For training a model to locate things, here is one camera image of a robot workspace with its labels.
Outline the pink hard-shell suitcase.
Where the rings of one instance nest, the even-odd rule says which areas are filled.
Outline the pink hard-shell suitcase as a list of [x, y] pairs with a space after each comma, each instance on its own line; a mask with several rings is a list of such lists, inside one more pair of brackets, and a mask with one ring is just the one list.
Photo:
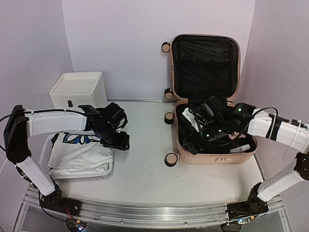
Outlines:
[[258, 144], [256, 138], [250, 144], [254, 148], [245, 153], [191, 154], [183, 148], [184, 136], [191, 133], [191, 126], [183, 119], [182, 112], [188, 104], [199, 105], [216, 96], [227, 100], [226, 107], [234, 107], [239, 87], [240, 49], [229, 37], [183, 34], [171, 42], [164, 42], [161, 49], [171, 56], [172, 88], [165, 90], [165, 98], [176, 98], [174, 112], [165, 114], [165, 122], [174, 124], [176, 151], [165, 156], [165, 164], [175, 166], [181, 161], [187, 164], [236, 164], [249, 160]]

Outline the white drawer cabinet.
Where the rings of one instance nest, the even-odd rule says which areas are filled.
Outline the white drawer cabinet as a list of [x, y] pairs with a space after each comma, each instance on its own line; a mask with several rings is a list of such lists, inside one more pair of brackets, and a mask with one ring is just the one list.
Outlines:
[[78, 108], [108, 105], [102, 72], [68, 72], [62, 74], [49, 92], [55, 108]]

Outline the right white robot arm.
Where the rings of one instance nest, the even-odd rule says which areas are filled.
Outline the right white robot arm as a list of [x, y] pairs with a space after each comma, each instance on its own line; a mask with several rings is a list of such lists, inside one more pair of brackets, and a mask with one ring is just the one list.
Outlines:
[[182, 117], [192, 128], [184, 136], [183, 146], [193, 155], [245, 153], [254, 148], [251, 139], [262, 143], [258, 149], [262, 165], [274, 170], [257, 185], [257, 196], [243, 203], [247, 214], [261, 208], [262, 201], [309, 178], [309, 126], [301, 120], [280, 117], [275, 107], [238, 103], [225, 108], [220, 102], [208, 100], [198, 107], [185, 107]]

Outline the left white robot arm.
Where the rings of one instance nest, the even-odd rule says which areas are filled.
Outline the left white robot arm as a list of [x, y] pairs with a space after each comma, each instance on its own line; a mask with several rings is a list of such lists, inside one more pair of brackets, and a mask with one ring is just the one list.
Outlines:
[[6, 158], [29, 179], [38, 191], [47, 196], [46, 203], [54, 210], [65, 207], [65, 201], [57, 184], [36, 162], [28, 147], [28, 138], [61, 131], [90, 131], [97, 135], [107, 148], [129, 150], [130, 136], [122, 131], [127, 124], [123, 108], [112, 102], [104, 108], [79, 105], [81, 111], [72, 109], [26, 110], [16, 105], [3, 117], [7, 124], [3, 132], [2, 150]]

